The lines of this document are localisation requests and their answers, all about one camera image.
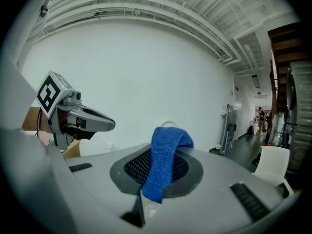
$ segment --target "black vent slot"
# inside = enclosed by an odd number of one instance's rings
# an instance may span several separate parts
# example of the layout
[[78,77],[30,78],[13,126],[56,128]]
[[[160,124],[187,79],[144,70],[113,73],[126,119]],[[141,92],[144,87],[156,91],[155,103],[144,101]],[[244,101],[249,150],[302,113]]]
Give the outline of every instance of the black vent slot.
[[83,164],[76,165],[76,166],[69,166],[68,168],[72,173],[74,173],[74,172],[78,172],[78,171],[81,171],[90,167],[92,167],[90,163],[83,163]]
[[[132,179],[140,185],[144,185],[151,169],[151,151],[148,150],[137,158],[126,163],[124,170]],[[172,183],[184,177],[189,170],[188,163],[175,154],[172,170]]]
[[230,188],[254,222],[269,213],[268,208],[262,204],[245,184],[237,183]]

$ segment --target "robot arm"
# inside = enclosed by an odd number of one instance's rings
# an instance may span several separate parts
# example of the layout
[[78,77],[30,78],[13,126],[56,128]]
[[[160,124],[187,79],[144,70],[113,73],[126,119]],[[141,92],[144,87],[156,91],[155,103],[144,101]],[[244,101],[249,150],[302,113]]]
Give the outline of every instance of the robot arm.
[[[50,71],[40,85],[37,101],[48,118],[55,145],[61,150],[67,150],[73,139],[91,139],[96,132],[115,127],[113,119],[82,105],[81,92],[55,72]],[[61,126],[62,117],[67,122]]]

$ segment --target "mesh grille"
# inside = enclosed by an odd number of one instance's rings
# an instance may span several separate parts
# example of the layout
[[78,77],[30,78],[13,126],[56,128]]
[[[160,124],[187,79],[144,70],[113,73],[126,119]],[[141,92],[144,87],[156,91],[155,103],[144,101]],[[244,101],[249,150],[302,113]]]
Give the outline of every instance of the mesh grille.
[[[151,169],[151,151],[148,150],[137,158],[128,162],[124,170],[137,183],[144,185]],[[172,170],[172,183],[184,177],[189,170],[189,165],[183,158],[175,154]]]

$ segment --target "person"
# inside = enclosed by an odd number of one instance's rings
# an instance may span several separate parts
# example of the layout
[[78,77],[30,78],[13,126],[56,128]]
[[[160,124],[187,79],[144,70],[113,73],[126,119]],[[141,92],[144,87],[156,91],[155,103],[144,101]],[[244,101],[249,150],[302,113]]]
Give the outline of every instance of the person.
[[262,109],[262,107],[259,107],[259,111],[260,111],[260,113],[259,113],[259,124],[258,124],[258,126],[259,126],[259,131],[258,131],[258,133],[261,134],[262,129],[264,129],[265,112],[264,112],[264,110]]

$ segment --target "ceiling light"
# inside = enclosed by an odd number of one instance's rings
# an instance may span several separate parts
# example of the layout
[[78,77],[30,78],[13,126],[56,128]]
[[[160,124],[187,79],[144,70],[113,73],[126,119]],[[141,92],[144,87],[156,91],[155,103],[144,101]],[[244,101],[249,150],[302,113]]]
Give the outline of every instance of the ceiling light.
[[254,82],[255,87],[260,88],[258,76],[252,76],[252,78],[253,78],[253,82]]

